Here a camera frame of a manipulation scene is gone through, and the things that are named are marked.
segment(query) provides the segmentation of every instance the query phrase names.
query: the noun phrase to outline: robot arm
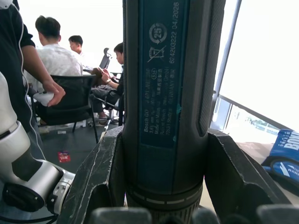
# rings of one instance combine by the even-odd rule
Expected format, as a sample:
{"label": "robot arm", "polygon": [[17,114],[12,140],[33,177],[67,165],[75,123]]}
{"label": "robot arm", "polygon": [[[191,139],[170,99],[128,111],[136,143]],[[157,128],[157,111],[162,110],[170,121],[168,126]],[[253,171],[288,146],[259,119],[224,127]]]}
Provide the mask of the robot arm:
{"label": "robot arm", "polygon": [[34,212],[47,205],[60,214],[75,174],[48,161],[31,156],[29,138],[17,121],[8,86],[0,72],[0,180],[5,183],[3,199],[24,211]]}

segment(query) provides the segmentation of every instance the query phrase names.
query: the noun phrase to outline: seated person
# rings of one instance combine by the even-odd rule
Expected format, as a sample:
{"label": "seated person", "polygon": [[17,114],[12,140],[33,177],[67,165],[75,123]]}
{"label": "seated person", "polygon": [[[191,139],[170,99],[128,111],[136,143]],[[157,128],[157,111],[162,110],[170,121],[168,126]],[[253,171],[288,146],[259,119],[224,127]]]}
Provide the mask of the seated person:
{"label": "seated person", "polygon": [[69,38],[70,48],[72,51],[76,52],[81,56],[81,62],[83,65],[83,69],[92,70],[93,68],[88,66],[88,60],[86,58],[85,53],[82,51],[83,39],[79,35],[74,35]]}
{"label": "seated person", "polygon": [[[43,45],[36,50],[48,73],[54,76],[81,76],[83,67],[80,57],[58,44],[61,40],[59,22],[51,17],[40,16],[36,20],[36,29]],[[24,75],[33,89],[43,91],[43,85],[33,76],[26,71]]]}
{"label": "seated person", "polygon": [[[123,43],[118,44],[114,48],[114,52],[116,53],[116,59],[119,64],[123,65],[124,63],[124,58],[123,58]],[[116,89],[117,93],[111,92],[107,96],[107,102],[111,104],[116,104],[117,100],[120,98],[120,96],[123,94],[123,73],[121,74],[121,78],[119,80],[119,83],[116,83],[112,81],[111,76],[109,75],[109,72],[107,69],[104,69],[101,71],[100,69],[93,69],[92,74],[99,75],[98,73],[101,73],[102,81],[105,83],[105,85],[100,85],[96,88],[92,88],[92,93],[95,95],[95,97],[100,98],[100,99],[105,99],[105,96],[108,94],[108,92],[111,89]],[[94,112],[97,112],[99,114],[99,118],[107,118],[103,105],[100,101],[95,100],[93,103],[94,107]],[[100,122],[100,125],[106,125],[106,121]]]}

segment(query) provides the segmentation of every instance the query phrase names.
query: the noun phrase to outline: red card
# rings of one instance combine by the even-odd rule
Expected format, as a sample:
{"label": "red card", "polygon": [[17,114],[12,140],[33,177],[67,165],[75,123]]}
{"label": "red card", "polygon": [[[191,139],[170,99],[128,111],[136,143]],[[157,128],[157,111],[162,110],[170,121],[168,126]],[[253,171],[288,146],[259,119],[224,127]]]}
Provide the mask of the red card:
{"label": "red card", "polygon": [[58,152],[58,160],[59,162],[70,162],[71,157],[68,151]]}

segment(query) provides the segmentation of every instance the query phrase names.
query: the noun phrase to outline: dark floor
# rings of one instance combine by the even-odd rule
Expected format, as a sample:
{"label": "dark floor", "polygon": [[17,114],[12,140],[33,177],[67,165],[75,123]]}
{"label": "dark floor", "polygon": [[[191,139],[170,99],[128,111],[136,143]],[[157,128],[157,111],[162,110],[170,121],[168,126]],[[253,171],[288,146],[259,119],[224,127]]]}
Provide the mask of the dark floor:
{"label": "dark floor", "polygon": [[[116,125],[110,125],[109,129],[117,127]],[[96,140],[93,132],[93,128],[79,127],[72,133],[71,128],[61,129],[60,131],[66,131],[66,134],[58,134],[56,131],[50,131],[49,133],[41,134],[43,141],[43,153],[49,162],[52,162],[70,172],[75,173],[80,164],[96,146]],[[103,127],[97,127],[98,136],[100,138]],[[58,159],[58,153],[61,151],[68,151],[71,157],[70,162],[60,163]],[[33,213],[32,219],[51,216],[46,208]]]}

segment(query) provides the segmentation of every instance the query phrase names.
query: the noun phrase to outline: cable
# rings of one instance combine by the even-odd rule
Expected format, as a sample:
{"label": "cable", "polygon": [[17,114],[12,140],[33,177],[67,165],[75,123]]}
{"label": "cable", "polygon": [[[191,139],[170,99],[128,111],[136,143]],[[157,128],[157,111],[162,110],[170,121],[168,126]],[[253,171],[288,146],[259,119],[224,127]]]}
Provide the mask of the cable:
{"label": "cable", "polygon": [[49,217],[37,218],[37,219],[31,219],[31,220],[17,220],[17,219],[10,219],[10,218],[5,218],[3,216],[0,216],[0,220],[4,221],[4,222],[16,223],[16,224],[40,223],[40,222],[50,220],[50,222],[47,223],[47,224],[50,224],[50,223],[53,223],[57,220],[57,216],[49,216]]}
{"label": "cable", "polygon": [[30,127],[31,127],[31,129],[33,130],[34,134],[36,135],[36,143],[37,143],[37,146],[38,146],[39,150],[41,151],[41,153],[42,153],[42,155],[43,155],[43,159],[46,160],[46,157],[45,157],[45,155],[43,154],[43,151],[42,151],[41,147],[40,147],[39,144],[38,144],[37,133],[36,133],[36,131],[34,130],[32,124],[31,124],[32,117],[33,117],[33,112],[32,112],[31,106],[29,105],[29,103],[28,103],[28,101],[27,101],[27,94],[28,94],[28,91],[29,91],[29,83],[28,83],[28,80],[26,79],[26,77],[25,77],[25,75],[24,75],[24,72],[23,72],[24,56],[23,56],[22,49],[21,49],[21,41],[22,41],[23,34],[24,34],[24,23],[23,23],[23,19],[22,19],[22,16],[21,16],[21,14],[20,14],[18,8],[15,6],[14,3],[12,3],[12,5],[15,7],[15,9],[17,10],[17,12],[19,13],[19,15],[20,15],[20,19],[21,19],[21,22],[22,22],[22,32],[21,32],[21,37],[20,37],[20,39],[19,39],[19,50],[20,50],[21,58],[22,58],[21,72],[22,72],[22,75],[23,75],[23,77],[25,78],[25,80],[26,80],[26,84],[27,84],[27,89],[26,89],[26,94],[25,94],[25,102],[26,102],[27,106],[28,106],[29,109],[30,109],[30,120],[29,120],[29,124],[30,124]]}

